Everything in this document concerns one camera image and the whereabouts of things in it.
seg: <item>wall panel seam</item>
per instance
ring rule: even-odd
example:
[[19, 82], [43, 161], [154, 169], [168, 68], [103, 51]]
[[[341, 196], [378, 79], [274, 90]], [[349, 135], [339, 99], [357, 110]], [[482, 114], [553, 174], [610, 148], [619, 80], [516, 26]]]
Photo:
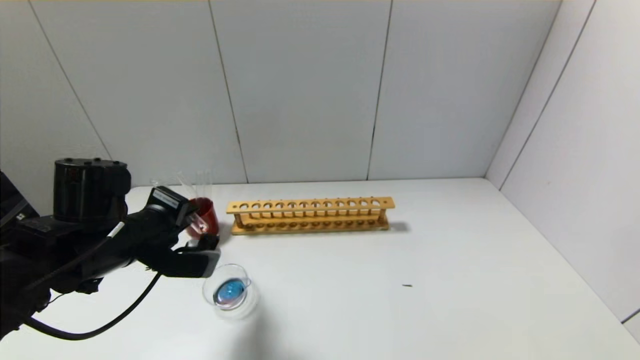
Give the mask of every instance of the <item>wall panel seam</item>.
[[531, 128], [531, 131], [529, 132], [529, 135], [527, 135], [527, 139], [522, 144], [522, 147], [520, 148], [520, 151], [518, 152], [518, 156], [516, 156], [516, 159], [514, 160], [513, 164], [511, 164], [511, 168], [509, 169], [509, 172], [507, 173], [507, 176], [504, 177], [504, 180], [502, 181], [502, 184], [500, 185], [499, 190], [502, 190], [504, 185], [507, 183], [507, 180], [509, 179], [509, 176], [511, 175], [511, 171], [513, 171], [513, 168], [518, 163], [518, 160], [520, 159], [520, 155], [522, 155], [522, 151], [524, 151], [524, 149], [527, 147], [527, 143], [529, 142], [529, 139], [531, 138], [531, 135], [536, 130], [536, 127], [538, 126], [538, 122], [542, 118], [542, 115], [544, 115], [545, 110], [547, 109], [547, 105], [549, 104], [549, 101], [551, 100], [551, 98], [553, 97], [554, 93], [556, 92], [556, 88], [557, 88], [558, 84], [560, 83], [560, 80], [562, 79], [562, 76], [564, 75], [564, 71], [566, 70], [567, 66], [569, 65], [569, 62], [571, 61], [571, 57], [573, 56], [573, 52], [575, 51], [575, 48], [578, 46], [578, 43], [580, 42], [580, 38], [582, 37], [582, 33], [584, 32], [584, 29], [586, 28], [587, 23], [589, 22], [589, 18], [591, 17], [591, 13], [593, 12], [593, 8], [595, 7], [596, 3], [597, 3], [597, 1], [594, 0], [593, 4], [591, 4], [591, 8], [589, 9], [589, 13], [587, 14], [586, 19], [584, 19], [584, 23], [582, 24], [582, 28], [580, 29], [580, 33], [578, 34], [578, 37], [575, 39], [575, 43], [573, 43], [573, 47], [571, 49], [571, 52], [569, 53], [569, 57], [567, 57], [566, 61], [564, 62], [564, 66], [562, 68], [562, 71], [560, 72], [560, 75], [558, 76], [558, 79], [556, 80], [556, 83], [554, 84], [553, 89], [551, 89], [551, 92], [549, 93], [549, 97], [547, 97], [547, 101], [545, 101], [545, 105], [542, 107], [542, 110], [540, 111], [540, 114], [538, 115], [538, 118], [536, 119], [536, 122], [533, 124], [533, 127]]
[[100, 133], [98, 133], [98, 129], [96, 129], [95, 125], [93, 124], [93, 121], [91, 121], [91, 117], [89, 116], [89, 113], [87, 112], [86, 108], [84, 107], [84, 104], [82, 103], [82, 100], [80, 100], [80, 96], [78, 96], [78, 94], [76, 92], [76, 89], [74, 88], [73, 84], [71, 83], [71, 79], [69, 79], [69, 76], [67, 75], [67, 71], [65, 71], [65, 68], [62, 66], [62, 62], [60, 62], [60, 58], [58, 57], [58, 54], [56, 54], [56, 51], [54, 50], [53, 45], [51, 44], [51, 41], [49, 40], [49, 36], [47, 36], [47, 32], [44, 30], [44, 26], [42, 26], [42, 22], [40, 22], [40, 18], [38, 17], [38, 14], [36, 13], [36, 10], [33, 7], [33, 4], [31, 3], [31, 0], [29, 0], [29, 6], [31, 7], [31, 11], [33, 12], [33, 16], [35, 16], [36, 21], [38, 22], [38, 25], [40, 26], [40, 30], [42, 30], [42, 34], [44, 35], [44, 38], [47, 41], [47, 44], [49, 44], [49, 49], [53, 53], [53, 56], [56, 59], [56, 62], [58, 62], [58, 66], [60, 67], [60, 70], [62, 70], [62, 74], [65, 76], [65, 79], [67, 80], [67, 83], [69, 84], [69, 87], [71, 88], [71, 91], [74, 93], [74, 96], [78, 100], [78, 103], [80, 104], [80, 108], [82, 109], [87, 121], [91, 125], [91, 128], [93, 129], [93, 132], [95, 132], [95, 136], [97, 136], [98, 140], [100, 140], [100, 144], [102, 144], [102, 147], [104, 148], [104, 151], [107, 153], [107, 156], [109, 156], [109, 159], [113, 160], [113, 158], [111, 157], [111, 153], [109, 152], [109, 149], [107, 148], [107, 145], [105, 145], [104, 140], [102, 140], [102, 137], [100, 136]]
[[207, 3], [209, 4], [209, 13], [211, 14], [211, 24], [213, 25], [213, 35], [216, 37], [216, 46], [218, 47], [218, 56], [220, 57], [220, 66], [222, 67], [222, 76], [225, 78], [225, 87], [227, 88], [229, 106], [231, 107], [231, 117], [234, 120], [234, 128], [236, 129], [236, 139], [238, 141], [238, 147], [240, 148], [240, 158], [242, 159], [244, 179], [248, 184], [249, 175], [246, 172], [246, 164], [244, 163], [244, 154], [242, 152], [242, 144], [240, 143], [240, 133], [238, 133], [238, 125], [236, 123], [236, 113], [234, 112], [234, 103], [231, 101], [231, 92], [229, 91], [229, 82], [227, 81], [227, 71], [225, 70], [225, 62], [224, 60], [222, 60], [222, 48], [220, 47], [220, 41], [218, 40], [218, 30], [216, 29], [216, 20], [213, 17], [213, 7], [211, 6], [211, 0], [208, 0]]
[[486, 175], [489, 173], [489, 168], [491, 167], [491, 164], [495, 160], [495, 157], [498, 155], [498, 151], [500, 151], [500, 145], [504, 141], [505, 136], [507, 136], [507, 132], [509, 131], [509, 128], [511, 127], [511, 124], [513, 123], [513, 118], [516, 116], [516, 112], [518, 111], [518, 108], [520, 107], [520, 103], [522, 102], [522, 98], [524, 97], [524, 93], [526, 93], [526, 91], [527, 91], [527, 87], [529, 86], [529, 82], [531, 81], [531, 78], [533, 77], [533, 73], [536, 71], [536, 67], [538, 66], [538, 62], [540, 60], [540, 56], [542, 56], [542, 52], [545, 49], [545, 46], [547, 45], [547, 41], [549, 40], [549, 35], [551, 34], [551, 30], [554, 28], [554, 24], [556, 23], [556, 19], [558, 17], [558, 13], [560, 12], [560, 7], [562, 6], [563, 2], [564, 2], [564, 0], [560, 1], [560, 4], [559, 4], [558, 8], [556, 9], [556, 14], [554, 15], [554, 19], [551, 21], [551, 25], [549, 26], [549, 30], [547, 31], [547, 35], [545, 36], [545, 41], [542, 43], [542, 47], [540, 47], [540, 52], [538, 52], [538, 57], [536, 57], [536, 62], [533, 64], [533, 67], [531, 68], [531, 72], [529, 73], [529, 77], [527, 78], [527, 82], [525, 83], [524, 88], [522, 88], [522, 93], [520, 94], [520, 98], [518, 99], [518, 103], [516, 104], [516, 107], [513, 108], [513, 113], [511, 114], [511, 119], [509, 120], [509, 124], [505, 128], [505, 130], [504, 130], [504, 132], [502, 134], [502, 138], [500, 139], [500, 142], [498, 144], [498, 147], [496, 148], [495, 152], [493, 153], [493, 158], [489, 162], [489, 165], [486, 167], [486, 171], [484, 172], [484, 176], [483, 176], [483, 178], [485, 178], [485, 179], [486, 179]]
[[378, 82], [378, 99], [376, 101], [376, 113], [373, 116], [373, 129], [371, 131], [371, 147], [369, 148], [369, 165], [367, 166], [367, 179], [371, 172], [371, 159], [373, 157], [373, 141], [376, 136], [376, 123], [378, 122], [378, 108], [380, 107], [380, 93], [382, 92], [382, 75], [385, 73], [385, 59], [387, 58], [387, 44], [389, 42], [389, 29], [391, 28], [391, 12], [394, 8], [394, 0], [389, 3], [389, 18], [387, 20], [387, 34], [385, 36], [385, 48], [382, 51], [382, 66], [380, 67], [380, 81]]

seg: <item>black cable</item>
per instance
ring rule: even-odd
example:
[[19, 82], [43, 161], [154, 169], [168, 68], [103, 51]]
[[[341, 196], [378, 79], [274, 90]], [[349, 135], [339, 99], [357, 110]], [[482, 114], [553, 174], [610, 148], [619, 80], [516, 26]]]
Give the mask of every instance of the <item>black cable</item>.
[[54, 302], [54, 301], [56, 301], [56, 300], [57, 300], [59, 297], [61, 297], [62, 295], [66, 295], [66, 293], [64, 293], [64, 294], [60, 294], [60, 295], [56, 296], [53, 300], [51, 300], [50, 302], [48, 302], [48, 303], [47, 303], [47, 306], [49, 306], [49, 305], [53, 304], [53, 302]]
[[140, 294], [140, 296], [138, 297], [138, 299], [133, 304], [131, 304], [131, 306], [129, 306], [122, 314], [118, 315], [115, 319], [108, 322], [105, 326], [95, 329], [94, 331], [85, 332], [83, 334], [74, 334], [72, 332], [66, 332], [66, 331], [55, 329], [51, 326], [48, 326], [47, 324], [44, 324], [42, 322], [39, 322], [38, 320], [35, 320], [34, 318], [28, 318], [27, 320], [24, 321], [24, 324], [46, 335], [54, 336], [55, 338], [58, 338], [58, 339], [86, 340], [86, 339], [92, 338], [112, 328], [112, 326], [120, 322], [127, 315], [129, 315], [129, 313], [131, 313], [131, 311], [133, 311], [138, 305], [140, 305], [142, 300], [144, 300], [147, 294], [149, 294], [151, 289], [157, 283], [158, 279], [160, 279], [160, 276], [161, 274], [157, 273], [156, 276], [153, 278], [153, 280], [151, 280], [151, 282], [149, 283], [145, 291], [143, 291], [142, 294]]

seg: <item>blue liquid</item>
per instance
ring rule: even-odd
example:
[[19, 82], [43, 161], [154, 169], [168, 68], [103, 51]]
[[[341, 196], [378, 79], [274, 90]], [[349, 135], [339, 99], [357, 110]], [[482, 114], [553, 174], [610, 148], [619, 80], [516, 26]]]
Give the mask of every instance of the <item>blue liquid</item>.
[[244, 283], [240, 279], [225, 281], [214, 294], [214, 302], [218, 305], [239, 303], [244, 299]]

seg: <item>glass beaker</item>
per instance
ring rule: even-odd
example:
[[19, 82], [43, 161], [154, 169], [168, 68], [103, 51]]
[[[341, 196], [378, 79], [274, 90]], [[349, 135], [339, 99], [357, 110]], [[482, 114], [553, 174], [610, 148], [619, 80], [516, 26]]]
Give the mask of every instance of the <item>glass beaker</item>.
[[258, 292], [246, 270], [237, 264], [216, 268], [202, 285], [202, 295], [218, 315], [242, 319], [255, 309]]

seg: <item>white wall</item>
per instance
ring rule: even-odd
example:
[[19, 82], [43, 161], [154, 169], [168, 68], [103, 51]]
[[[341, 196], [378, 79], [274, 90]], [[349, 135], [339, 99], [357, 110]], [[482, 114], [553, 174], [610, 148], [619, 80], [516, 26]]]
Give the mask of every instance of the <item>white wall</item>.
[[635, 315], [629, 321], [625, 323], [625, 327], [631, 335], [636, 338], [636, 340], [640, 343], [640, 315]]
[[595, 0], [563, 1], [509, 128], [486, 173], [501, 188], [560, 78]]
[[640, 307], [640, 2], [596, 2], [502, 192], [623, 319]]
[[181, 170], [246, 182], [206, 1], [35, 1], [114, 160], [135, 185]]
[[26, 1], [0, 1], [0, 168], [40, 214], [54, 161], [109, 158]]
[[369, 179], [482, 177], [559, 1], [394, 1]]
[[22, 10], [3, 14], [0, 167], [43, 213], [64, 156], [127, 162], [134, 184], [482, 176], [558, 6], [2, 3]]
[[367, 178], [389, 5], [211, 3], [249, 182]]

